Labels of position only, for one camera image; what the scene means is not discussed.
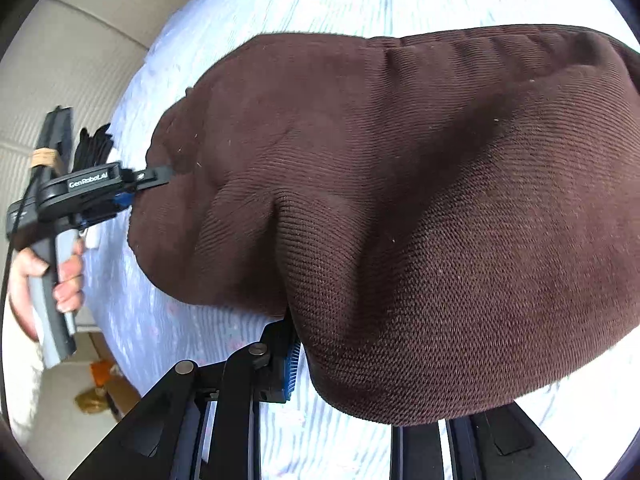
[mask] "black cable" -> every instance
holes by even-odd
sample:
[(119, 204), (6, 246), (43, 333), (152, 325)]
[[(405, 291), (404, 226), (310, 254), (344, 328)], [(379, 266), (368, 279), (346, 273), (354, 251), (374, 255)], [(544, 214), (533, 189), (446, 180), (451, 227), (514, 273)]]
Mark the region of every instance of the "black cable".
[(11, 271), (11, 260), (14, 256), (14, 236), (18, 230), (18, 224), (20, 223), (20, 217), (24, 210), (24, 205), (27, 202), (27, 197), (34, 182), (36, 182), (40, 174), (42, 173), (42, 166), (38, 166), (29, 180), (27, 189), (24, 191), (24, 195), (20, 200), (20, 207), (15, 215), (14, 226), (11, 229), (11, 236), (9, 237), (9, 248), (6, 252), (6, 260), (4, 262), (4, 275), (2, 277), (2, 290), (0, 291), (0, 409), (2, 409), (2, 418), (7, 424), (9, 430), (11, 430), (11, 423), (9, 421), (9, 411), (6, 403), (6, 385), (4, 384), (4, 363), (2, 362), (2, 328), (4, 325), (4, 304), (6, 303), (7, 288), (9, 286), (9, 273)]
[(100, 126), (90, 136), (86, 128), (80, 131), (80, 141), (74, 155), (71, 171), (86, 170), (94, 166), (101, 166), (107, 162), (109, 152), (113, 147), (111, 135), (107, 133), (110, 124)]

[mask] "metal bolt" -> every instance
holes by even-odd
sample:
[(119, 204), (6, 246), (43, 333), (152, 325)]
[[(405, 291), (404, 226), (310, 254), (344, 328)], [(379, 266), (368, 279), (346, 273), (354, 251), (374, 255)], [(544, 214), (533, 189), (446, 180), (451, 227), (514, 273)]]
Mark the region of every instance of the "metal bolt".
[(249, 346), (249, 354), (251, 355), (265, 355), (267, 353), (267, 345), (264, 343), (254, 343)]
[(180, 361), (175, 365), (175, 372), (180, 375), (186, 375), (193, 372), (193, 363), (191, 361)]

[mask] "brown cushion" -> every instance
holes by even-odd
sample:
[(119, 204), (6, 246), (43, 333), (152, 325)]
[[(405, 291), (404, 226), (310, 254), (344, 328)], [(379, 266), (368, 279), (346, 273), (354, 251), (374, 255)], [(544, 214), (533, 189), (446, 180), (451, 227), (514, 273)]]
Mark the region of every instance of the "brown cushion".
[(129, 243), (178, 300), (289, 305), (344, 412), (478, 412), (640, 321), (639, 84), (577, 27), (259, 36), (162, 117)]

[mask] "gray handle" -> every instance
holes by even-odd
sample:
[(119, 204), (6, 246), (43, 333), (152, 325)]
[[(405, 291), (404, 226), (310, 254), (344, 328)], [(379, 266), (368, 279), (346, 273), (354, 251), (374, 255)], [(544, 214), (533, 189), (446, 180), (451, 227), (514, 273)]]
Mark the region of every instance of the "gray handle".
[(74, 316), (59, 313), (53, 297), (53, 289), (58, 284), (58, 261), (64, 262), (71, 257), (76, 238), (78, 231), (71, 230), (31, 246), (36, 255), (49, 264), (41, 278), (29, 278), (33, 318), (46, 368), (52, 368), (76, 351)]

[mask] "black metal frame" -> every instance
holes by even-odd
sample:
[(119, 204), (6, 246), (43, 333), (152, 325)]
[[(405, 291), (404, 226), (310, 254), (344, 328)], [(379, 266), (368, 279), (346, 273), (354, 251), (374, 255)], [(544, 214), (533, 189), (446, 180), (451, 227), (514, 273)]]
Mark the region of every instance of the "black metal frame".
[[(284, 366), (296, 346), (287, 313), (226, 362), (199, 368), (181, 361), (70, 480), (260, 480), (260, 402), (286, 402)], [(207, 464), (202, 447), (212, 401), (218, 405)], [(447, 433), (454, 480), (580, 480), (516, 404), (447, 421)], [(444, 478), (437, 423), (392, 428), (391, 450), (390, 480)]]

